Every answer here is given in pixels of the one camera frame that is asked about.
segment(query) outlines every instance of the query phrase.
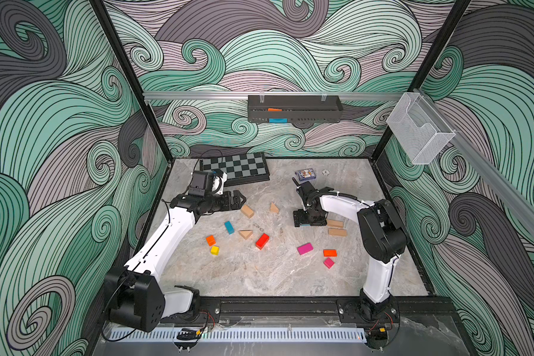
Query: chessboard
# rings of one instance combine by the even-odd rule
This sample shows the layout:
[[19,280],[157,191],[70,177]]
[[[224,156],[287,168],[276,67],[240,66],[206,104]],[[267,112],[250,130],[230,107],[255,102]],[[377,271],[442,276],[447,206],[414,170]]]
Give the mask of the chessboard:
[[225,187],[269,181],[267,161],[261,152],[200,160],[201,171],[212,172],[214,169],[221,169],[228,174],[228,180],[224,183]]

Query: gray marble surface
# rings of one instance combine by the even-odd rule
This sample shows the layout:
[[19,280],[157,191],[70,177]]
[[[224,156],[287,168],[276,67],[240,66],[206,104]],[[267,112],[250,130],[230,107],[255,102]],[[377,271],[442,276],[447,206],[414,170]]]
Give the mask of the gray marble surface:
[[[191,179],[196,160],[176,160],[164,199],[171,200],[184,191]],[[347,237],[328,235],[326,227],[293,226],[293,210],[301,200],[291,180],[298,169],[312,167],[317,172],[315,187],[333,187],[361,199],[383,198],[368,160],[302,159],[267,160],[271,180],[228,187],[240,190],[255,216],[247,218],[240,211],[216,212],[201,217],[178,245],[162,274],[163,292],[174,285],[187,285],[201,295],[358,295],[366,278],[369,256],[362,246],[358,226],[343,217],[329,214],[329,219],[344,221]],[[330,174],[323,175],[327,169]],[[271,202],[279,214],[269,211]],[[159,206],[149,236],[164,218],[164,204]],[[235,233],[228,235],[224,222],[231,221]],[[253,230],[244,240],[238,230]],[[255,246],[262,233],[271,237],[263,250]],[[210,253],[206,237],[213,235],[220,248],[218,256]],[[299,256],[297,247],[310,242],[314,250]],[[337,250],[335,265],[323,265],[323,249]],[[392,280],[393,295],[427,295],[421,278],[406,251]]]

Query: wall mural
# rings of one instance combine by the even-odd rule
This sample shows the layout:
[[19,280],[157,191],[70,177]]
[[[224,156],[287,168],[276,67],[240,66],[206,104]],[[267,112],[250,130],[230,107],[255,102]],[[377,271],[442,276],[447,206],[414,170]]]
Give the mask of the wall mural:
[[[466,14],[424,89],[534,206],[534,1],[514,3]],[[395,139],[386,153],[390,194],[479,354],[534,355],[534,238],[455,147],[428,166]]]
[[[144,90],[257,92],[406,91],[453,5],[439,0],[105,3]],[[345,102],[341,123],[293,126],[248,123],[245,101],[151,104],[177,157],[197,157],[211,148],[224,154],[369,157],[395,105]]]
[[88,0],[0,0],[0,356],[83,354],[141,234],[166,162],[115,63]]

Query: transparent plastic box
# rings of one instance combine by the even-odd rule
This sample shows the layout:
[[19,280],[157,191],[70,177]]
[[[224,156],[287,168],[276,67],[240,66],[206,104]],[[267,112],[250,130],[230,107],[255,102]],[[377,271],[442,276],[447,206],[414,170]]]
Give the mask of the transparent plastic box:
[[419,93],[404,93],[386,123],[414,165],[429,164],[455,136],[435,104]]

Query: red wire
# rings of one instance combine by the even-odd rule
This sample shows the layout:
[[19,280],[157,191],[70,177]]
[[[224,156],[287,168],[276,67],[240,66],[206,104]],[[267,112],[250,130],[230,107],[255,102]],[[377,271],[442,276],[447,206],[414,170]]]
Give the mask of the red wire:
[[380,322],[380,320],[378,319],[377,322],[376,322],[376,324],[374,324],[374,326],[372,327],[372,329],[368,330],[368,332],[371,332],[371,331],[376,327],[377,323],[379,323],[379,322]]
[[392,329],[393,329],[393,319],[392,319],[392,317],[388,313],[385,313],[385,314],[388,316],[388,318],[390,318],[390,321],[392,322]]

